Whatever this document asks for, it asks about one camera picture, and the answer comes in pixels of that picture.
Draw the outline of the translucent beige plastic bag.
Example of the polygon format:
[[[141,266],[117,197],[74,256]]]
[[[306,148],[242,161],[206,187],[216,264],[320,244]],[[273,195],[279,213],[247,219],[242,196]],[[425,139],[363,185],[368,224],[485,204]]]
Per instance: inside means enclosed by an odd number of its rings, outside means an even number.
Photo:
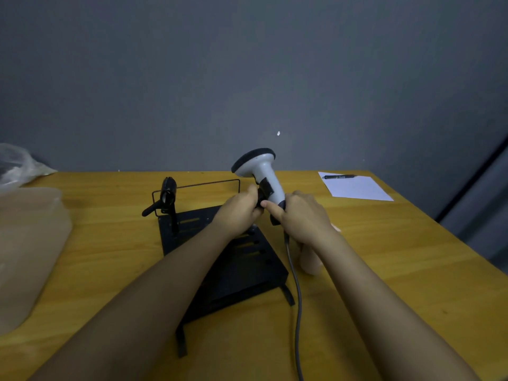
[[[29,317],[72,221],[56,188],[19,188],[0,197],[0,336]]]

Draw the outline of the black clamp holder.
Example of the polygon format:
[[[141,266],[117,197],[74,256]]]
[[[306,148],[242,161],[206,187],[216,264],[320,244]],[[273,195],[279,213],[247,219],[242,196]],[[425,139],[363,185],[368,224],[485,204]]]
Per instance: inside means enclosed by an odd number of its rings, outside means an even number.
[[[152,212],[156,212],[159,219],[163,219],[171,228],[172,236],[179,233],[179,225],[175,210],[175,201],[177,193],[177,183],[172,177],[166,177],[159,190],[160,198],[154,201],[148,208],[143,210],[142,216],[147,217]]]

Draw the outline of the person's left forearm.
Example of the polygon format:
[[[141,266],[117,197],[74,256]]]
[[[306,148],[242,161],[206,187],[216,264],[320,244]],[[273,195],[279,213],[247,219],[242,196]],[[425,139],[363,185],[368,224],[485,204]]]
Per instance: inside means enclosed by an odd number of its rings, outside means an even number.
[[[130,283],[29,381],[133,381],[176,332],[220,253],[248,226],[214,220]]]

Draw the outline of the clear plastic bag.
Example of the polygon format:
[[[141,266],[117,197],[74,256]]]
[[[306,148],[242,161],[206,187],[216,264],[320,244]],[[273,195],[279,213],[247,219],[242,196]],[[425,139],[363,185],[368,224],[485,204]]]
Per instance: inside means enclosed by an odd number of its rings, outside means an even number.
[[[0,196],[57,171],[33,159],[24,148],[0,143]]]

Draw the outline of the white handheld barcode scanner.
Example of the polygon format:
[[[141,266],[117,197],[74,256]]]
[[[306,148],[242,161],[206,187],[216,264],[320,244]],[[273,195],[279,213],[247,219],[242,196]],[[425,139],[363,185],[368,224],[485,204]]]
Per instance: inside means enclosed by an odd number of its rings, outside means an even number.
[[[275,156],[270,148],[257,148],[242,155],[231,167],[231,172],[238,177],[255,179],[257,208],[267,200],[285,209],[285,193],[272,167]]]

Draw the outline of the person's left hand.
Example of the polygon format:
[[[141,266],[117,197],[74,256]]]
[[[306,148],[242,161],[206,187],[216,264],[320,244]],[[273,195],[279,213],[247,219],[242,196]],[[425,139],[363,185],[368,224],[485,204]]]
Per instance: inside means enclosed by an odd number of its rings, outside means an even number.
[[[240,192],[229,198],[216,213],[212,227],[229,240],[247,231],[256,221],[249,221],[246,214],[246,192]]]

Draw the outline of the white paper sheet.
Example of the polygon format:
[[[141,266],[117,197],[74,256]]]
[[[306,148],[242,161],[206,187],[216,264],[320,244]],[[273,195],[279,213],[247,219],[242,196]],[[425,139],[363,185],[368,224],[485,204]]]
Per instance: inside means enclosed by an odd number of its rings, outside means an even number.
[[[318,172],[323,175],[337,175],[333,173]],[[334,198],[369,199],[392,202],[393,199],[370,177],[360,176],[352,179],[324,180],[323,183]]]

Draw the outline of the person's right forearm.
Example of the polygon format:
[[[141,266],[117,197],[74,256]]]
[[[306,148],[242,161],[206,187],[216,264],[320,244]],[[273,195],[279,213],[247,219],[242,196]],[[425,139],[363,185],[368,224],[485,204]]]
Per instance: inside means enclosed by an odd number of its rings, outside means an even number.
[[[480,381],[464,359],[393,292],[334,229],[313,238],[379,373],[390,381]]]

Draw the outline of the person's right hand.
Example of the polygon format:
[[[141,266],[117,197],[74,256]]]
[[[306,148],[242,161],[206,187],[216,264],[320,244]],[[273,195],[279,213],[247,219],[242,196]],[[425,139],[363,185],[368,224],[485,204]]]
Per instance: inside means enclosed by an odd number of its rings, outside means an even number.
[[[324,207],[312,195],[297,190],[287,193],[285,202],[285,215],[278,222],[296,241],[318,250],[321,243],[338,233]]]

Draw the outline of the black metal stand base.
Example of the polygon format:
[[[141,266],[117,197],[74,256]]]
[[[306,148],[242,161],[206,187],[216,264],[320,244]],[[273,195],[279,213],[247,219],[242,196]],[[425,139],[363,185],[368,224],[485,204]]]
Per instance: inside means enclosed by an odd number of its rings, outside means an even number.
[[[170,215],[157,215],[164,256],[186,243],[213,219],[220,206]],[[261,230],[252,225],[234,238],[208,271],[176,330],[178,357],[187,355],[183,326],[226,307],[280,288],[295,305],[286,281],[289,272]]]

